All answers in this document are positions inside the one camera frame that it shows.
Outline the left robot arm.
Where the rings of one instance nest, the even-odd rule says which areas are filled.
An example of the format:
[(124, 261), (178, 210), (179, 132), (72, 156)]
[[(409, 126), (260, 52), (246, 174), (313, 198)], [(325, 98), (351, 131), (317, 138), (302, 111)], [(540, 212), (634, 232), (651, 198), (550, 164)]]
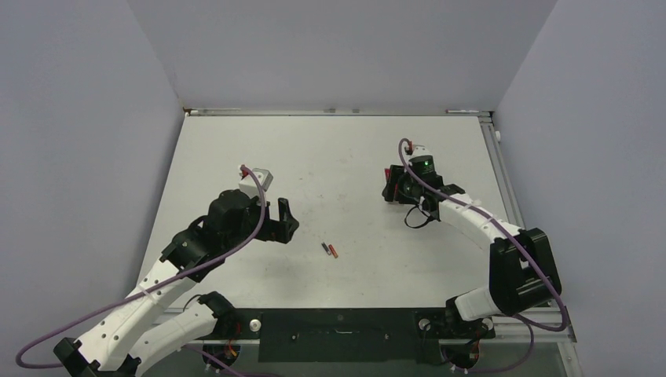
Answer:
[(53, 352), (71, 376), (140, 376), (184, 344), (236, 329), (232, 303), (216, 291), (199, 296), (183, 313), (154, 327), (178, 298), (202, 282), (252, 240), (289, 243), (299, 227), (288, 199), (279, 198), (278, 218), (268, 202), (239, 189), (225, 190), (208, 212), (178, 232), (123, 301), (78, 338), (64, 338)]

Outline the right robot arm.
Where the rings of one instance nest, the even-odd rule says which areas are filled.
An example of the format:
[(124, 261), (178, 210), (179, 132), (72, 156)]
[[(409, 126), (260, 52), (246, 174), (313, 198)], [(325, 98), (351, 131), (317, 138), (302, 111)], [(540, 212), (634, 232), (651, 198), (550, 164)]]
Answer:
[(562, 284), (543, 230), (506, 222), (473, 201), (460, 186), (446, 184), (430, 155), (413, 156), (406, 167), (386, 168), (385, 179), (382, 197), (387, 203), (419, 210), (426, 225), (440, 221), (452, 226), (488, 254), (488, 282), (445, 303), (444, 327), (450, 334), (463, 336), (494, 316), (521, 319), (525, 310), (550, 300), (558, 303), (562, 322), (546, 325), (531, 320), (529, 324), (553, 332), (568, 327)]

